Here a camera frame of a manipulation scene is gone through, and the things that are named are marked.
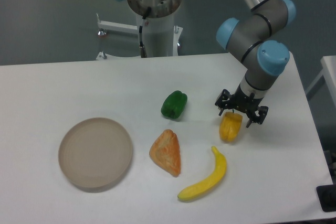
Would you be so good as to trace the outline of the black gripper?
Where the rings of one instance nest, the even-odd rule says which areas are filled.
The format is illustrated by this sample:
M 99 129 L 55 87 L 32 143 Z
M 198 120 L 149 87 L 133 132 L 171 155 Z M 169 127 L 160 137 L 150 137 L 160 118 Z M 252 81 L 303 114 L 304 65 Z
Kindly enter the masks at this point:
M 247 115 L 246 127 L 250 127 L 253 123 L 261 125 L 269 109 L 267 106 L 260 106 L 266 93 L 267 90 L 253 87 L 244 77 L 233 95 L 224 89 L 218 96 L 215 102 L 215 106 L 219 109 L 218 115 L 221 116 L 225 110 L 235 109 Z

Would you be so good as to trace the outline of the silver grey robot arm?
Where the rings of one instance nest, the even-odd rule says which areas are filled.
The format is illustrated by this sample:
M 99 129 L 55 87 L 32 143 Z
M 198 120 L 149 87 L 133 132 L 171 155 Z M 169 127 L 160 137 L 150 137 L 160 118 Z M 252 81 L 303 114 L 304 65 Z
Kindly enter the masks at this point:
M 173 18 L 182 0 L 116 1 L 127 1 L 136 15 L 141 57 L 173 55 Z M 235 18 L 224 21 L 217 30 L 216 40 L 247 71 L 237 90 L 222 91 L 215 104 L 220 111 L 238 110 L 246 114 L 249 124 L 262 124 L 268 108 L 260 102 L 290 59 L 287 47 L 271 40 L 271 36 L 294 20 L 296 7 L 291 0 L 245 2 L 252 15 L 245 21 Z

